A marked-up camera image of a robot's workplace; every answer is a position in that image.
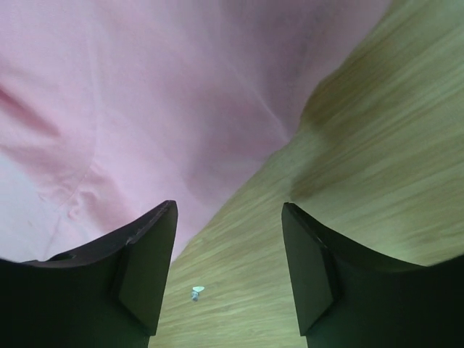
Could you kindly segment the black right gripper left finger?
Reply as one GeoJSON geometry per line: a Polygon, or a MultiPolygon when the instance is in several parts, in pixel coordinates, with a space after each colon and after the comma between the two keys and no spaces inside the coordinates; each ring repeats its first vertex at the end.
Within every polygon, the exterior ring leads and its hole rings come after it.
{"type": "Polygon", "coordinates": [[[147,347],[178,222],[166,201],[46,261],[1,261],[3,347],[147,347]]]}

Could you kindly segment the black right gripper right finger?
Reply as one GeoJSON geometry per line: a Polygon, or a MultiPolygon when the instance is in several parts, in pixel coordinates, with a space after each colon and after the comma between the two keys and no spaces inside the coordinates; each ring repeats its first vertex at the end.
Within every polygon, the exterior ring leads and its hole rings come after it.
{"type": "Polygon", "coordinates": [[[463,258],[430,266],[376,252],[293,203],[281,213],[300,334],[309,347],[461,347],[463,258]]]}

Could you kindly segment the pink t shirt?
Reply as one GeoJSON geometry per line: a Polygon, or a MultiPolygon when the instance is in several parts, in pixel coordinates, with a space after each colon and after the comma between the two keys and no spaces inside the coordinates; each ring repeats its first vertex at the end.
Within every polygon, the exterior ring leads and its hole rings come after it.
{"type": "Polygon", "coordinates": [[[295,134],[388,1],[3,1],[1,256],[172,199],[178,256],[295,134]]]}

